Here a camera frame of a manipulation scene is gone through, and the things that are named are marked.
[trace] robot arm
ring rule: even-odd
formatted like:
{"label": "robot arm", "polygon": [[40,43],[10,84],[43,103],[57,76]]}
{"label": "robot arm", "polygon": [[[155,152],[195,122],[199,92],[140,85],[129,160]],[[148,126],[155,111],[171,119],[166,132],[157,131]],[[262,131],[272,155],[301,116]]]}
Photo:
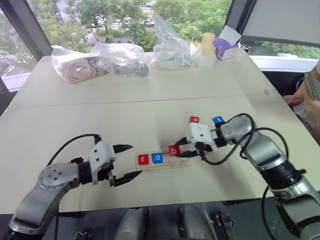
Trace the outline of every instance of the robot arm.
{"label": "robot arm", "polygon": [[24,197],[9,223],[6,239],[41,239],[59,209],[63,196],[80,184],[98,184],[109,180],[110,186],[130,182],[141,171],[131,172],[120,179],[111,170],[115,153],[132,148],[130,145],[111,146],[99,141],[89,153],[89,161],[77,158],[75,162],[53,163],[44,168],[35,187]]}
{"label": "robot arm", "polygon": [[252,118],[240,114],[228,122],[217,122],[216,129],[207,125],[190,123],[186,137],[178,145],[194,143],[197,151],[182,153],[182,157],[200,155],[207,160],[205,150],[238,144],[246,158],[262,175],[274,196],[279,200],[284,223],[293,225],[297,235],[303,240],[320,238],[320,196],[309,181],[303,176],[305,170],[296,170],[279,147],[255,128]]}

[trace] tabletop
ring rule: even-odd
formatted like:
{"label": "tabletop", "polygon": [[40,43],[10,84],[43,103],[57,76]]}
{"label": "tabletop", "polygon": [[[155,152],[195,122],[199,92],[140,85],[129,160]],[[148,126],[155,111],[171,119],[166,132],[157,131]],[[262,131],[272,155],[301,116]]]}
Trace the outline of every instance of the tabletop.
{"label": "tabletop", "polygon": [[[84,86],[88,87],[88,91],[99,89],[98,78],[83,84],[68,85],[62,80],[59,82],[55,79],[56,76],[52,77],[52,81],[55,82],[51,83],[52,91],[55,94],[58,94],[59,88],[65,94],[67,88],[72,94],[75,93],[74,97],[78,98],[80,103],[76,103],[72,97],[70,101],[67,97],[63,98],[63,101],[58,96],[55,99],[54,93],[48,89],[46,96],[42,92],[45,84],[40,85],[40,90],[36,88],[34,82],[39,81],[43,75],[43,72],[39,71],[39,65],[50,68],[50,62],[45,64],[41,60],[18,96],[0,117],[0,155],[3,159],[0,168],[0,189],[4,196],[9,196],[1,199],[0,213],[9,214],[16,210],[22,198],[37,182],[39,172],[51,156],[72,137],[85,133],[98,133],[104,141],[112,145],[133,145],[134,148],[116,155],[113,174],[120,178],[136,170],[136,153],[166,150],[168,145],[183,137],[190,116],[198,116],[201,123],[214,127],[212,117],[223,116],[227,120],[243,112],[252,115],[257,126],[274,128],[284,136],[289,147],[290,161],[297,169],[306,169],[306,177],[317,190],[320,190],[317,170],[319,161],[315,159],[315,156],[320,156],[320,148],[281,96],[273,90],[268,80],[257,71],[254,63],[244,54],[240,51],[238,59],[230,61],[234,63],[235,72],[240,71],[238,64],[243,66],[242,76],[247,75],[247,82],[238,81],[239,75],[234,73],[232,75],[233,68],[229,66],[230,73],[226,73],[228,77],[224,80],[234,84],[232,83],[230,88],[221,85],[221,92],[212,91],[212,93],[204,87],[204,96],[200,91],[192,92],[189,86],[186,86],[188,84],[185,84],[203,81],[202,83],[207,83],[206,86],[211,84],[212,87],[215,86],[211,83],[214,79],[202,80],[204,73],[207,74],[206,77],[210,76],[210,71],[199,69],[180,71],[179,74],[171,71],[162,73],[168,76],[177,75],[186,80],[183,82],[179,78],[171,79],[177,81],[176,84],[180,85],[180,89],[188,90],[176,93],[186,94],[183,98],[182,95],[177,97],[174,92],[166,95],[167,84],[170,86],[172,83],[165,79],[167,83],[165,84],[159,78],[150,79],[153,81],[150,83],[153,87],[151,89],[156,91],[158,88],[160,92],[162,91],[156,98],[152,95],[140,98],[139,87],[134,88],[133,84],[132,92],[136,94],[132,94],[126,100],[109,92],[107,98],[101,94],[98,98],[85,98],[81,102],[78,86],[81,86],[81,91],[85,91]],[[225,63],[230,64],[228,62],[219,64],[224,68]],[[253,67],[253,73],[249,71],[250,66]],[[215,71],[215,68],[211,70],[212,76]],[[199,72],[197,79],[191,80],[187,77],[191,72],[194,72],[194,76]],[[128,84],[135,80],[125,79]],[[215,83],[219,85],[223,82],[219,79]],[[105,86],[118,89],[119,92],[122,89],[114,79],[109,79],[109,85]],[[32,97],[27,97],[29,92],[34,93]],[[36,99],[40,99],[41,96],[43,101],[37,102]],[[281,140],[276,135],[269,132],[265,134],[284,150]],[[87,160],[93,145],[93,140],[90,138],[79,139],[66,147],[55,161],[67,163],[76,157],[84,157]],[[230,149],[231,146],[221,148],[221,151],[211,153],[208,159],[217,161]],[[60,210],[69,212],[252,199],[260,198],[265,186],[266,183],[260,174],[249,161],[239,157],[237,150],[227,162],[219,166],[208,165],[195,157],[191,160],[190,167],[145,171],[133,181],[116,188],[109,187],[107,181],[99,182],[97,186],[82,185],[67,193],[61,201]]]}

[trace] window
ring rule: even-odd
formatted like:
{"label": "window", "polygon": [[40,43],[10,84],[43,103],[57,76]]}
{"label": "window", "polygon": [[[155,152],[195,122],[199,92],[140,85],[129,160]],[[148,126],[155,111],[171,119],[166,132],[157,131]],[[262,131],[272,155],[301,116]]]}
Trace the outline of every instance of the window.
{"label": "window", "polygon": [[36,64],[34,56],[0,11],[0,77],[6,87],[14,91],[17,81],[26,79]]}
{"label": "window", "polygon": [[204,32],[218,36],[232,0],[27,0],[51,45],[89,52],[96,42],[126,38],[152,52],[154,11],[184,39],[198,43]]}
{"label": "window", "polygon": [[318,47],[270,41],[243,41],[241,44],[251,47],[249,54],[252,56],[279,56],[320,59],[320,48]]}

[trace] plastic bag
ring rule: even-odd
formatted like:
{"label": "plastic bag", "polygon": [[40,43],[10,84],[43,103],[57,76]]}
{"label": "plastic bag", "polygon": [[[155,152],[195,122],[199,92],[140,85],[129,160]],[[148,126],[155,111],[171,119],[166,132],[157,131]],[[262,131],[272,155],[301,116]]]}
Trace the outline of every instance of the plastic bag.
{"label": "plastic bag", "polygon": [[149,68],[145,63],[144,49],[132,43],[97,43],[91,54],[102,57],[99,65],[106,66],[106,71],[109,66],[108,59],[103,56],[109,56],[115,75],[143,77],[149,73]]}
{"label": "plastic bag", "polygon": [[81,53],[53,46],[52,63],[58,75],[70,84],[93,79],[111,70],[110,59],[91,53]]}
{"label": "plastic bag", "polygon": [[152,64],[158,69],[185,70],[195,65],[193,53],[196,47],[182,39],[177,32],[159,15],[154,15],[157,41],[153,47]]}

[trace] person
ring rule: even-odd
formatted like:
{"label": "person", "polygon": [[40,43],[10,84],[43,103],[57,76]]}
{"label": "person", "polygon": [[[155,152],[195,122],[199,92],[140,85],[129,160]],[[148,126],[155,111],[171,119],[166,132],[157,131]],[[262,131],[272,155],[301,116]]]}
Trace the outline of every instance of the person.
{"label": "person", "polygon": [[[318,80],[320,85],[320,60],[310,74]],[[320,146],[320,100],[310,96],[304,78],[296,79],[293,85],[297,88],[296,92],[285,95],[283,99],[293,108],[295,114]]]}

